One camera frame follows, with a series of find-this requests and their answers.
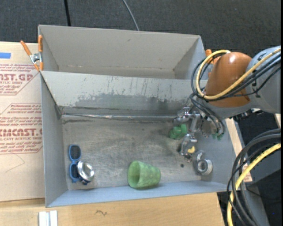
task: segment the black carpet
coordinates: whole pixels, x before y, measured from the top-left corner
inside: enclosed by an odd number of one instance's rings
[[[141,31],[197,34],[205,49],[228,49],[253,57],[281,44],[281,0],[125,1]],[[68,0],[68,6],[72,26],[136,30],[122,0]],[[36,42],[39,24],[67,26],[63,0],[0,0],[0,41]],[[247,143],[277,124],[273,115],[264,113],[239,126]],[[266,206],[272,226],[281,225],[279,208],[279,204]]]

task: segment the yellow object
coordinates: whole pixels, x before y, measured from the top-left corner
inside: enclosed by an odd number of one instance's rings
[[[235,183],[235,188],[238,189],[239,185],[245,178],[245,176],[252,170],[260,161],[262,161],[266,156],[274,152],[275,150],[278,150],[281,148],[281,143],[278,143],[267,150],[265,150],[262,154],[260,154],[255,160],[252,161],[252,163],[247,166],[247,168],[241,173],[241,175],[238,177],[236,183]],[[233,202],[234,200],[234,194],[231,192],[230,199]],[[233,219],[232,219],[232,206],[230,203],[227,204],[227,223],[229,226],[233,226]]]
[[[192,153],[194,153],[194,152],[195,152],[195,147],[192,146],[192,148],[188,150],[188,153],[191,153],[191,154],[192,154]]]
[[[249,69],[243,76],[241,76],[234,84],[232,84],[230,87],[228,87],[227,89],[225,89],[223,92],[214,95],[214,96],[206,96],[202,93],[200,86],[199,86],[199,80],[200,80],[200,74],[201,71],[204,67],[204,65],[206,64],[206,62],[208,60],[210,60],[213,56],[215,56],[216,54],[221,54],[221,53],[230,53],[229,50],[219,50],[216,51],[212,54],[210,54],[208,57],[206,57],[206,59],[202,62],[202,64],[200,65],[200,68],[198,70],[197,73],[197,77],[196,77],[196,89],[198,91],[198,93],[206,100],[214,100],[214,99],[218,99],[221,96],[224,96],[226,93],[230,92],[232,89],[234,89],[235,87],[237,87],[249,74],[251,74],[255,69],[257,69],[264,61],[266,61],[268,58],[270,58],[272,55],[278,53],[281,51],[281,48],[276,49],[275,51],[271,52],[270,54],[266,55],[264,58],[262,58],[259,62],[257,62],[251,69]]]

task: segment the stain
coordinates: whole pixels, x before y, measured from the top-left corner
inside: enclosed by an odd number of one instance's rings
[[[103,212],[103,211],[101,211],[101,210],[96,210],[95,214],[97,214],[97,213],[100,213],[100,214],[102,214],[103,216],[106,216],[106,215],[107,215],[107,212]]]

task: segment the small silver object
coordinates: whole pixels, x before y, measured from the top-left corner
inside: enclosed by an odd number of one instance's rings
[[[91,182],[94,178],[94,169],[92,166],[85,162],[85,161],[79,161],[77,164],[77,171],[82,178],[82,183],[87,184]]]

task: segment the white strip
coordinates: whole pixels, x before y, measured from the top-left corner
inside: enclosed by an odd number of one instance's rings
[[[58,226],[58,212],[39,212],[39,226]]]

